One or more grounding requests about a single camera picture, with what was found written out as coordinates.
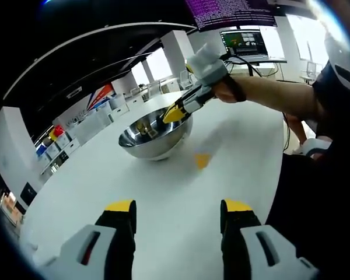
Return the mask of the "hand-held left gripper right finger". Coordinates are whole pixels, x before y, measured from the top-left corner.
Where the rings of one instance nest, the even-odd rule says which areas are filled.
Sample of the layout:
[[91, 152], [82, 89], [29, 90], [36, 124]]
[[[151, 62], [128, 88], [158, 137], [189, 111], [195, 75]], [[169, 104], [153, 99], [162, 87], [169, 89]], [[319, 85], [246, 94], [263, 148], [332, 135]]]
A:
[[319, 270], [253, 209], [231, 199], [220, 202], [224, 279], [317, 279]]

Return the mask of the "person's right hand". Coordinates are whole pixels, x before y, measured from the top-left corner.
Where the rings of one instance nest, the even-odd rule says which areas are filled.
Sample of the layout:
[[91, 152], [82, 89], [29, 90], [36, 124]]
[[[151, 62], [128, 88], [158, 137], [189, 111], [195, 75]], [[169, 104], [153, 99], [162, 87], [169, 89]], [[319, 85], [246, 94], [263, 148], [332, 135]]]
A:
[[233, 91], [231, 91], [228, 86], [221, 82], [213, 86], [213, 92], [219, 100], [225, 103], [237, 103]]

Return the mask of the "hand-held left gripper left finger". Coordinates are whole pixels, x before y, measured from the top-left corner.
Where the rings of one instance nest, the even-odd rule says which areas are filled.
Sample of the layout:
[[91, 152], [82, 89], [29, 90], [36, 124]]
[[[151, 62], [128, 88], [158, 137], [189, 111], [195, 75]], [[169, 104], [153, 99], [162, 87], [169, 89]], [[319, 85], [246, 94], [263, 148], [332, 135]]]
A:
[[134, 199], [108, 205], [95, 224], [75, 233], [42, 266], [44, 279], [131, 279], [136, 205]]

